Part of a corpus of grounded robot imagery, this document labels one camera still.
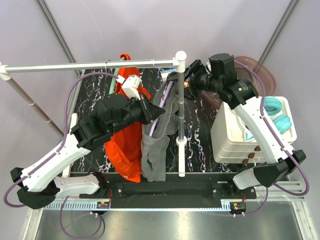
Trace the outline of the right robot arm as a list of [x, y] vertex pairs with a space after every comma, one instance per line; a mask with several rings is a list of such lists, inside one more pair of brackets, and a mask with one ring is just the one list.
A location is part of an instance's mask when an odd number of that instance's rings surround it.
[[199, 59], [186, 67], [184, 95], [195, 98], [202, 91], [217, 93], [252, 133], [264, 158], [264, 163], [232, 178], [227, 185], [228, 195], [236, 199], [247, 188], [268, 188], [295, 170], [306, 179], [301, 167], [306, 154], [301, 149], [295, 150], [277, 130], [264, 108], [266, 97], [259, 97], [250, 80], [238, 79], [234, 58], [228, 53], [219, 53], [211, 56], [209, 62], [210, 71]]

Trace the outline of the orange shorts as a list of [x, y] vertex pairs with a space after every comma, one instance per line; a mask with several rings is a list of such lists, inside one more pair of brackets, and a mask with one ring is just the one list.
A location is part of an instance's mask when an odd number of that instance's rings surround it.
[[[136, 67], [122, 67], [118, 71], [118, 76], [125, 80], [130, 75], [140, 76], [140, 72]], [[126, 96], [122, 90], [122, 83], [116, 80], [114, 92]], [[142, 83], [137, 87], [137, 91], [150, 100], [151, 95], [143, 87]], [[142, 141], [142, 124], [135, 122], [125, 129], [117, 132], [111, 137], [111, 140], [104, 144], [105, 153], [114, 166], [115, 171], [121, 175], [125, 180], [139, 183], [141, 181], [141, 150]]]

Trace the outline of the grey shorts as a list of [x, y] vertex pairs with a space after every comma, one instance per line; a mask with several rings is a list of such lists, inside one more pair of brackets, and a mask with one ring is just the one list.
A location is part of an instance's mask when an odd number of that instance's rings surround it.
[[164, 182], [170, 136], [178, 131], [178, 81], [167, 80], [152, 103], [165, 112], [157, 122], [142, 126], [141, 173], [148, 182]]

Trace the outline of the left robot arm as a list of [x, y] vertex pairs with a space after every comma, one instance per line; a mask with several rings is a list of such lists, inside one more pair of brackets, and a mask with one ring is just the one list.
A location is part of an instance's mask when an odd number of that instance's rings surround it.
[[130, 99], [122, 94], [109, 95], [89, 116], [80, 119], [47, 155], [30, 167], [11, 170], [14, 185], [20, 187], [17, 191], [20, 207], [41, 209], [65, 197], [103, 198], [108, 193], [103, 174], [95, 172], [78, 177], [59, 174], [126, 127], [135, 123], [147, 125], [164, 113], [145, 94]]

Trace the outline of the green plastic hanger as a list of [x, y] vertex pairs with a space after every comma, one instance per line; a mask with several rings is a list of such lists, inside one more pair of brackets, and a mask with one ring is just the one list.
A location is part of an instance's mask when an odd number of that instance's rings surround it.
[[[119, 71], [120, 71], [120, 68], [116, 68], [114, 70], [113, 74], [117, 77], [118, 74], [119, 74]], [[110, 83], [110, 88], [109, 88], [109, 92], [108, 92], [109, 95], [114, 93], [115, 87], [116, 87], [116, 78], [113, 77], [112, 80], [111, 80], [111, 83]]]

